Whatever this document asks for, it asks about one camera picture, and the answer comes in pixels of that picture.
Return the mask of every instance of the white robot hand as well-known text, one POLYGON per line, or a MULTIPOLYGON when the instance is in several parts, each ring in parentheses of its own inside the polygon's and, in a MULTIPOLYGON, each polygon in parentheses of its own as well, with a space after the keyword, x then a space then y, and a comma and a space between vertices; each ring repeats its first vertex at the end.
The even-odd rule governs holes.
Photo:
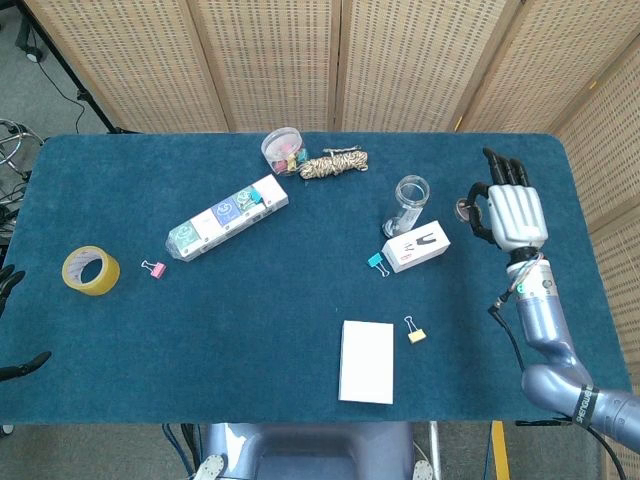
POLYGON ((471 187, 466 204, 474 235, 505 252, 540 249, 548 238, 547 225, 538 192, 529 185, 526 170, 516 159, 507 160, 486 147, 482 152, 489 160, 494 185, 476 183, 471 187), (491 229, 480 223, 480 208, 475 203, 478 195, 487 199, 491 229))

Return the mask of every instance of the small white box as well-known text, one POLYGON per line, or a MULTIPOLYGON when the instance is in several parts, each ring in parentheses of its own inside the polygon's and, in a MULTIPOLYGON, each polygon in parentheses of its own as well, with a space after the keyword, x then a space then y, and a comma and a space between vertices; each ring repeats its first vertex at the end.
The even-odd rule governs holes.
POLYGON ((289 203, 289 197, 273 175, 267 175, 258 180, 253 184, 253 188, 260 194, 269 212, 278 210, 289 203))
POLYGON ((393 404, 393 324, 345 320, 342 324, 338 398, 393 404))
POLYGON ((444 253, 450 244, 436 220, 387 240, 382 247, 382 253, 393 271, 398 273, 437 257, 444 253))
POLYGON ((218 237, 224 236, 224 229, 220 226, 210 208, 193 217, 191 224, 206 244, 215 241, 218 237))

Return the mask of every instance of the woven room divider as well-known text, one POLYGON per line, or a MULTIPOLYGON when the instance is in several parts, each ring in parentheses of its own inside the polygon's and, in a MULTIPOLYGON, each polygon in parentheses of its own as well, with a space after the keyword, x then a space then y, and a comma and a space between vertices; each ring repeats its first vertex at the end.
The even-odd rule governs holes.
MULTIPOLYGON (((640 385, 640 37, 556 132, 580 203, 634 388, 640 385)), ((628 475, 637 454, 614 447, 628 475)), ((607 474, 617 478, 607 460, 607 474)))
POLYGON ((189 0, 232 130, 333 126, 339 0, 189 0))
POLYGON ((119 127, 228 130, 185 0, 26 3, 119 127))
POLYGON ((518 5, 346 0, 336 128, 446 130, 518 5))
POLYGON ((462 130, 548 131, 640 32, 637 0, 529 0, 496 52, 462 130))

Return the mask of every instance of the box with colorful labels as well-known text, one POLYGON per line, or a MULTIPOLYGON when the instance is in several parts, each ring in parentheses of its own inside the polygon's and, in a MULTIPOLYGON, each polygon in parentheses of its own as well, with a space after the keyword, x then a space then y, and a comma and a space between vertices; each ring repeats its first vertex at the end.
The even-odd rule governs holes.
POLYGON ((189 262, 288 203, 268 175, 172 229, 165 245, 173 258, 189 262))

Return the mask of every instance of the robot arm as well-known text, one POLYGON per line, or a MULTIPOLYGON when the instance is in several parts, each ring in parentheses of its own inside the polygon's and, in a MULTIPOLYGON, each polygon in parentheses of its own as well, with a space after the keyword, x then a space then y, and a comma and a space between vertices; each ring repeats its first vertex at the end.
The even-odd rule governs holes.
POLYGON ((549 261, 540 252, 548 232, 540 198, 517 160, 488 148, 494 185, 476 183, 466 205, 473 233, 508 252, 510 287, 489 311, 496 313, 511 293, 527 344, 547 359, 526 367, 522 389, 536 406, 571 417, 574 423, 617 440, 640 453, 640 399, 631 393, 600 390, 576 355, 549 261), (478 195, 487 198, 491 229, 480 223, 478 195))

